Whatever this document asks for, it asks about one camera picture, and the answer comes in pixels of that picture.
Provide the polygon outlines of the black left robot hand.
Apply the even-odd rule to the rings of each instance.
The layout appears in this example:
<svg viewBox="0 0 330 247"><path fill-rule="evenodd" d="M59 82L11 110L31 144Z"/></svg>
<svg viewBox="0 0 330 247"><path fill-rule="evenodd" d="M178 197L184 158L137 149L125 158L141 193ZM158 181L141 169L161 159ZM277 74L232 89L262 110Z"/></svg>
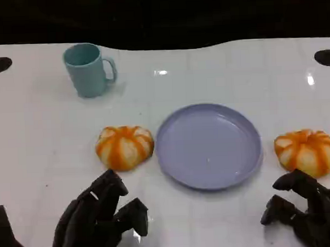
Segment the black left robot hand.
<svg viewBox="0 0 330 247"><path fill-rule="evenodd" d="M118 209L129 193L122 179L107 170L74 199L60 217L52 247L116 247L124 232L148 234L148 208L138 198Z"/></svg>

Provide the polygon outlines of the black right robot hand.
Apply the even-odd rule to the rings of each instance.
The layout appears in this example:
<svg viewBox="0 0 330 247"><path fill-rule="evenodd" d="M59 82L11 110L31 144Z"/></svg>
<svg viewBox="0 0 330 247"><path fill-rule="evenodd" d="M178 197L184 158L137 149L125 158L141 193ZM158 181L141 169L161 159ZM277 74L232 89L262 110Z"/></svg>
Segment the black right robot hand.
<svg viewBox="0 0 330 247"><path fill-rule="evenodd" d="M273 195L266 205L261 224L278 221L293 228L296 237L307 247L330 247L330 189L315 178L295 169L278 178L273 188L290 191L304 197L307 211L300 211L294 204Z"/></svg>

